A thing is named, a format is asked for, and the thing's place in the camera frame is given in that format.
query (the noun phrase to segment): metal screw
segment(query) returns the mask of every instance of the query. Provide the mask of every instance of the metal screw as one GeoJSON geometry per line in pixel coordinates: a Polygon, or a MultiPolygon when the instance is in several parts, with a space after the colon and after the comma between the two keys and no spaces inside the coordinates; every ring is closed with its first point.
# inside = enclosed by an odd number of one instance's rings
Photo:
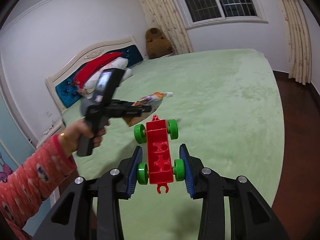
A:
{"type": "Polygon", "coordinates": [[[201,170],[201,172],[203,173],[203,174],[210,174],[211,173],[211,170],[209,169],[209,168],[203,168],[202,170],[201,170]]]}
{"type": "Polygon", "coordinates": [[[118,175],[119,173],[120,173],[120,171],[119,171],[118,169],[113,169],[113,170],[110,171],[110,174],[111,174],[112,176],[116,176],[116,175],[118,175]]]}
{"type": "Polygon", "coordinates": [[[83,178],[82,177],[78,177],[75,179],[75,183],[76,184],[81,184],[83,182],[83,178]]]}
{"type": "Polygon", "coordinates": [[[241,183],[246,183],[247,182],[247,178],[245,176],[240,176],[238,178],[238,180],[241,182],[241,183]]]}

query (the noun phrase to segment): pink patterned sleeve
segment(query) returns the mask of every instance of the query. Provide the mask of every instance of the pink patterned sleeve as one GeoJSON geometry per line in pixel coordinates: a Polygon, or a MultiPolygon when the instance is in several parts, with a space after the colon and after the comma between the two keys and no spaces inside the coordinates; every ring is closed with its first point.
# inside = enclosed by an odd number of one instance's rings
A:
{"type": "Polygon", "coordinates": [[[73,157],[67,158],[58,135],[49,138],[23,165],[0,182],[0,209],[3,215],[23,228],[51,192],[73,171],[73,157]]]}

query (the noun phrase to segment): red toy car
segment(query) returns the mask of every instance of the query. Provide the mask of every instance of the red toy car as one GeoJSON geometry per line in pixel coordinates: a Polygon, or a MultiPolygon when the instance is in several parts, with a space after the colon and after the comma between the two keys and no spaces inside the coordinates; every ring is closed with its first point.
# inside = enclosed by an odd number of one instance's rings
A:
{"type": "Polygon", "coordinates": [[[173,182],[173,175],[176,181],[183,181],[185,168],[183,160],[174,160],[174,167],[171,166],[171,158],[168,143],[168,133],[172,140],[178,138],[178,126],[176,120],[169,120],[167,127],[166,120],[160,120],[155,114],[151,122],[138,124],[134,127],[134,137],[139,144],[147,143],[148,165],[140,163],[137,170],[139,184],[157,184],[157,191],[161,194],[160,187],[165,187],[168,193],[168,183],[173,182]]]}

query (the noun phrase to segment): floral curtain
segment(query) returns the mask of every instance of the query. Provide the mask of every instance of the floral curtain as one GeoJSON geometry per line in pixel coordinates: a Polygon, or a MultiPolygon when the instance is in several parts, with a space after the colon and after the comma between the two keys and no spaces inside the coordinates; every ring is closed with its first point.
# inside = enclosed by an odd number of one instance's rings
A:
{"type": "Polygon", "coordinates": [[[159,28],[176,54],[190,53],[191,43],[173,0],[140,0],[149,28],[159,28]]]}
{"type": "Polygon", "coordinates": [[[305,85],[311,82],[311,44],[306,19],[298,0],[279,1],[288,22],[289,78],[305,85]]]}

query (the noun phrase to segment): red plastic block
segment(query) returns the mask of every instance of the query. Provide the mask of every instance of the red plastic block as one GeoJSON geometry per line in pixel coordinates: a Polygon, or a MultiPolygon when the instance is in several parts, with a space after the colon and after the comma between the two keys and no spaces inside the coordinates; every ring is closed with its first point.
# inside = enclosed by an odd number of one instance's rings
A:
{"type": "Polygon", "coordinates": [[[167,183],[173,182],[173,170],[168,143],[168,129],[166,120],[160,120],[155,114],[151,122],[146,123],[148,168],[150,184],[157,184],[169,191],[167,183]]]}

